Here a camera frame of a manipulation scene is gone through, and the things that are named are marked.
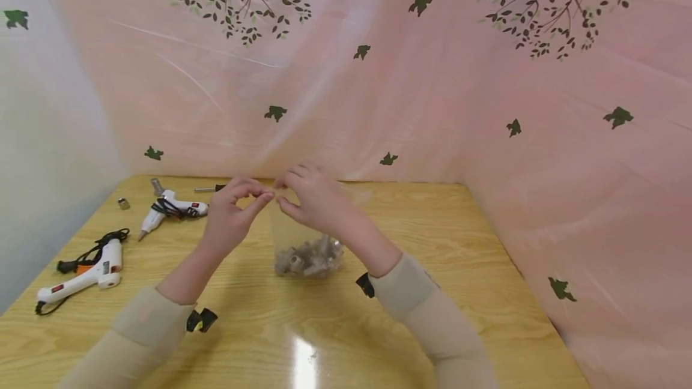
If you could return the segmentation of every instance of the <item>hand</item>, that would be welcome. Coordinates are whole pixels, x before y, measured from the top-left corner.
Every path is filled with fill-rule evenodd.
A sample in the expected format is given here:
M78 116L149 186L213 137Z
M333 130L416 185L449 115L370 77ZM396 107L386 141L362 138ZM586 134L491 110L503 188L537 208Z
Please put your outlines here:
M241 209L235 204L241 198L255 197L255 201ZM245 239L255 217L274 198L274 193L258 181L236 176L223 189L212 195L204 235L199 242L204 248L226 257Z
M281 211L311 229L344 240L350 226L365 215L343 193L341 185L329 178L321 167L309 161L288 169L274 182L274 188L290 188L300 206L278 197Z

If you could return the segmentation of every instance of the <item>orange part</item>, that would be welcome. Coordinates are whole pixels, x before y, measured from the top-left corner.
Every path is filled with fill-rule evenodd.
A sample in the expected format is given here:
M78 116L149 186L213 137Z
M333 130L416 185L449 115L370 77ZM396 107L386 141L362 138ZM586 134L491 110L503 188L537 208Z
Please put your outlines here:
M77 266L77 276L82 275L84 272L90 270L94 266Z

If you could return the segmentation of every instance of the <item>forearm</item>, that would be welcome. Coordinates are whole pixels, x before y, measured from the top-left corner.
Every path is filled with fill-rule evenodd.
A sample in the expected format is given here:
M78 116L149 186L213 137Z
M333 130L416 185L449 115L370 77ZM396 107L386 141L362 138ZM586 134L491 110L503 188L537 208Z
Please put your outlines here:
M363 262L368 274L385 276L401 260L401 250L366 216L355 216L340 240Z
M198 246L157 288L141 290L58 387L137 387L182 342L187 318L224 256Z
M194 304L224 257L226 255L200 244L159 283L156 290L172 302Z
M470 322L411 256L377 227L351 228L346 245L368 269L382 306L402 322L436 368L439 389L495 389L483 343Z

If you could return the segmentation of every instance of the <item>finger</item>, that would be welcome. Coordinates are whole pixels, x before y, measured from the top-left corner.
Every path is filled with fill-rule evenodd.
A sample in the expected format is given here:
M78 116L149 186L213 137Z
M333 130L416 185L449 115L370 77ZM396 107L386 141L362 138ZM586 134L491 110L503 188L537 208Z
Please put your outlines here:
M300 164L297 164L297 165L291 167L291 169L288 169L288 171L290 171L290 172L292 172L298 176L301 176L301 177L307 177L310 174L310 169L308 169L308 167L306 167L304 165L300 165Z
M255 201L249 204L247 206L243 213L246 213L247 215L250 216L251 220L254 220L255 217L263 210L263 208L267 207L267 204L269 204L270 201L274 198L274 193L264 193L261 194L259 197L255 198Z
M276 202L279 204L279 208L281 208L281 211L283 213L293 218L293 220L300 222L300 224L302 224L304 216L303 212L300 210L300 206L291 203L290 201L288 201L288 199L286 199L286 197L277 197Z
M300 180L300 176L296 175L294 172L287 170L280 174L276 180L274 180L273 188L293 188Z
M233 179L228 181L226 188L233 188L240 184L259 184L259 182L244 175L236 175L233 176Z
M238 199L249 197L250 195L261 195L267 193L267 189L259 183L244 183L233 188L229 188L224 197L228 198L231 203L236 203Z
M304 169L306 169L308 171L318 171L319 170L317 165L313 161L310 161L310 160L302 160L301 162L299 162L299 166L303 167Z

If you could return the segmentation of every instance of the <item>plastic bag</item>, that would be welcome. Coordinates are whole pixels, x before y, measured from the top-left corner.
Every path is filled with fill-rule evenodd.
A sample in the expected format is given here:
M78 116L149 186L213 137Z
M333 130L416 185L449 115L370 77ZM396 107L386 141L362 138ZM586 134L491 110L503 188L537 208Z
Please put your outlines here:
M357 205L368 201L369 192L342 186ZM279 190L277 195L292 203L300 203L290 189ZM344 250L337 239L298 224L275 202L270 206L269 216L274 242L274 272L277 275L323 278L341 266Z

